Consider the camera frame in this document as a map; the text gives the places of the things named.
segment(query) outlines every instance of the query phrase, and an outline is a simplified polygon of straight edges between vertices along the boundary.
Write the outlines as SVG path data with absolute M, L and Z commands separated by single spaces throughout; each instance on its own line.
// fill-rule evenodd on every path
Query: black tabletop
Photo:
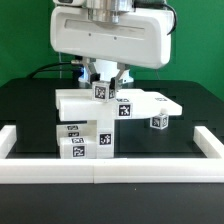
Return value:
M 56 158 L 55 89 L 59 79 L 15 79 L 0 88 L 0 126 L 16 124 L 8 158 Z M 136 81 L 183 106 L 163 131 L 149 120 L 116 121 L 115 157 L 205 157 L 194 144 L 196 125 L 224 140 L 224 103 L 197 83 Z M 0 223 L 223 223 L 223 184 L 0 185 Z

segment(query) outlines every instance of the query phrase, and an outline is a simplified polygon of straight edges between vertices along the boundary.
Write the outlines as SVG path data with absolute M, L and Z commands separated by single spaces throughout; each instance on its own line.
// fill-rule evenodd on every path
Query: green backdrop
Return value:
M 223 0 L 168 2 L 176 9 L 179 23 L 172 34 L 171 61 L 159 70 L 160 79 L 195 81 L 224 100 Z M 49 41 L 53 7 L 51 0 L 1 4 L 0 85 L 58 61 Z M 155 71 L 139 67 L 132 67 L 131 74 L 135 79 L 157 79 Z

